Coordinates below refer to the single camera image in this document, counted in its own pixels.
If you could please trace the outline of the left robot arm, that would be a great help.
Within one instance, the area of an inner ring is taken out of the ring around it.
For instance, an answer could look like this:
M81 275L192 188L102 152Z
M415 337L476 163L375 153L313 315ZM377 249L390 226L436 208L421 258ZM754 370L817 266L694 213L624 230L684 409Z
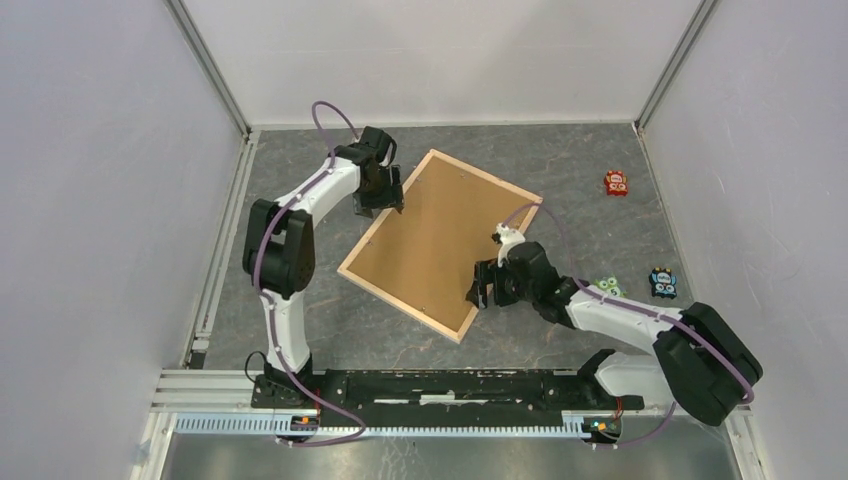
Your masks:
M396 141L367 126L349 145L334 147L321 167L276 200L257 200L250 209L242 266L265 313L268 352L264 377L276 384L290 407L314 394L311 353L305 336L304 291L316 268L315 226L349 199L356 215L404 208Z

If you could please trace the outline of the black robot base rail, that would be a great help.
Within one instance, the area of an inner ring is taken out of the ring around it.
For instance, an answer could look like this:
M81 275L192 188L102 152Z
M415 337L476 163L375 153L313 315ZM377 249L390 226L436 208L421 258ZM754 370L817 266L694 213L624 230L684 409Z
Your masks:
M615 397L557 370L328 370L304 394L258 372L167 370L151 405L173 430L268 436L306 447L370 438L564 438L618 448L623 423L667 426L681 403L646 391Z

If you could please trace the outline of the red monster toy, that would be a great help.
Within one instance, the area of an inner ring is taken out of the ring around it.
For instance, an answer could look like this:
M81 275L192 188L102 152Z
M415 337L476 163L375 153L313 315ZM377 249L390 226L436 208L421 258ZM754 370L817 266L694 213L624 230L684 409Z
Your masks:
M603 183L607 195L627 196L629 193L628 178L620 170L608 170Z

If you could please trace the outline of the aluminium corner post left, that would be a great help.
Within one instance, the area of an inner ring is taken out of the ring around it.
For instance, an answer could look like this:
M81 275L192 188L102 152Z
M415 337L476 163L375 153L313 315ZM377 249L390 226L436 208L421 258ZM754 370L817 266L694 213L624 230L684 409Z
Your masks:
M164 0L175 23L190 47L195 60L212 86L230 120L240 134L247 139L252 128L229 88L214 56L204 40L187 4L183 0Z

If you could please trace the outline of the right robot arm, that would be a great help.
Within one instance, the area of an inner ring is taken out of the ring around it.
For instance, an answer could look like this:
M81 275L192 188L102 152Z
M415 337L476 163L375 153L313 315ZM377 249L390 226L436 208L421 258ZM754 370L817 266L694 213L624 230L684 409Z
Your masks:
M661 308L612 296L560 274L545 249L523 241L473 267L467 301L479 309L530 304L545 321L635 347L659 367L671 399L704 424L720 425L755 398L759 360L712 306Z

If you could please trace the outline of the aluminium corner post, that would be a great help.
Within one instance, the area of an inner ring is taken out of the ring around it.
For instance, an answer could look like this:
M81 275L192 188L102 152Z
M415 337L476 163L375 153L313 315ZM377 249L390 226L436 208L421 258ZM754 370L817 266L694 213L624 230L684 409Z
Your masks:
M718 0L701 0L698 3L693 15L674 47L671 56L663 67L659 78L640 110L639 115L633 122L634 129L639 136L644 135L647 125L650 123L661 105L665 95L678 76L681 68L719 4L720 1Z
M187 4L183 0L164 0L175 23L190 47L195 60L212 86L230 120L240 134L247 139L252 128L229 88L214 56L204 40Z

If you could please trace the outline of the aluminium corner post right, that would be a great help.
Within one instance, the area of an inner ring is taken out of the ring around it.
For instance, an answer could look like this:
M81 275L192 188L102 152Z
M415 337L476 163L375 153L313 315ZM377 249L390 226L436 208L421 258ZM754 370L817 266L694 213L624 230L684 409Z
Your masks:
M650 123L661 105L665 95L678 76L681 68L719 4L720 1L718 0L701 0L698 3L693 15L674 47L671 56L663 67L659 78L640 110L639 115L633 122L634 129L639 136L644 135L647 125Z

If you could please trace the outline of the blue black monster toy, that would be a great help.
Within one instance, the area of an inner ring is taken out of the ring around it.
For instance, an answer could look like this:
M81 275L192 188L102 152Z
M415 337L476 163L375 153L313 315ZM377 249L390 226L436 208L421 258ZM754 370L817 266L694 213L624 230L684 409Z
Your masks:
M664 299L675 299L677 297L677 277L671 268L654 268L649 274L649 283L653 297Z

